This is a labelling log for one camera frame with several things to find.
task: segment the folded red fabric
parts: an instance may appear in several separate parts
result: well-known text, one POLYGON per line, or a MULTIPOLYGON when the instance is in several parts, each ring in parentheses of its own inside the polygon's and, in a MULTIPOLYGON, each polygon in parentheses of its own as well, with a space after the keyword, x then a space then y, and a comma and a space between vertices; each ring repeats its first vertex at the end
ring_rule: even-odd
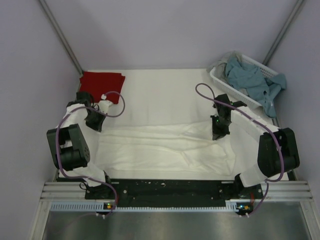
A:
MULTIPOLYGON (((102 94, 110 91, 121 93, 125 78, 121 73, 85 71, 83 77, 80 78, 81 87, 79 92, 90 93, 94 102, 98 103, 102 94)), ((119 103, 119 95, 115 93, 109 94, 106 99, 114 104, 119 103)))

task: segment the white laundry basket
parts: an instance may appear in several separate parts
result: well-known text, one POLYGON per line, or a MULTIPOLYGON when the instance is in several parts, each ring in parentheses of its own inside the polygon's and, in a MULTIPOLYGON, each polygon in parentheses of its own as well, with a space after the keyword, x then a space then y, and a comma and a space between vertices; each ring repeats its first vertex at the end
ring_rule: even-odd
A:
MULTIPOLYGON (((253 60, 252 58, 242 55, 242 61, 247 64, 253 64, 258 67, 260 67, 262 74, 265 77, 272 78, 275 75, 278 75, 276 71, 273 71, 272 69, 268 68, 267 66, 261 64, 260 62, 257 62, 253 60)), ((257 107, 260 107, 261 104, 258 103, 257 101, 251 99, 249 96, 244 95, 243 93, 239 92, 238 90, 234 89, 232 86, 224 83, 222 80, 218 79, 217 77, 214 76, 216 68, 214 67, 210 71, 210 76, 213 80, 213 84, 220 89, 221 91, 225 92, 231 97, 234 97, 235 99, 244 102, 247 104, 247 106, 251 109, 256 109, 257 107)))

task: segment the gray wall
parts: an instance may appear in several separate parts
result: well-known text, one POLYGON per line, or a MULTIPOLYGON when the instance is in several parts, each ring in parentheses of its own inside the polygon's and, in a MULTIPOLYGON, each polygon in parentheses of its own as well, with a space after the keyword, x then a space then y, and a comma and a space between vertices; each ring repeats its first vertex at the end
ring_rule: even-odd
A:
POLYGON ((85 70, 262 61, 296 0, 47 0, 85 70))
POLYGON ((37 1, 0 5, 0 239, 22 240, 53 176, 46 131, 63 116, 79 75, 37 1))
POLYGON ((287 90, 277 99, 282 126, 294 129, 301 165, 320 208, 320 1, 308 0, 270 67, 285 73, 287 90))

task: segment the pile of clothes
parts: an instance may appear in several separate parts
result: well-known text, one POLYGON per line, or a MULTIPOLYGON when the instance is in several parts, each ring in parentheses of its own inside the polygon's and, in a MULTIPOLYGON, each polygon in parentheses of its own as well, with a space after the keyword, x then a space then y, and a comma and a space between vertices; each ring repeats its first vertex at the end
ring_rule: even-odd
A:
POLYGON ((287 88, 284 74, 265 77, 260 67, 243 62, 242 54, 236 51, 226 54, 207 71, 210 72, 213 68, 216 78, 260 103, 270 118, 276 117, 273 100, 281 90, 287 88))

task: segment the blue cloth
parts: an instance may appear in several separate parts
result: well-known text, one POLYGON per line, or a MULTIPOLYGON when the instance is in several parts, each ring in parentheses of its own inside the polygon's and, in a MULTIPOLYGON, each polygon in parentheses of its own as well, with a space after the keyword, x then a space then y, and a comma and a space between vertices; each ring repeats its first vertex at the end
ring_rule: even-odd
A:
POLYGON ((231 57, 226 64, 225 75, 234 89, 246 89, 249 97, 263 106, 266 115, 270 118, 276 117, 273 99, 281 90, 287 88, 284 74, 264 77, 260 67, 239 62, 237 58, 231 57))

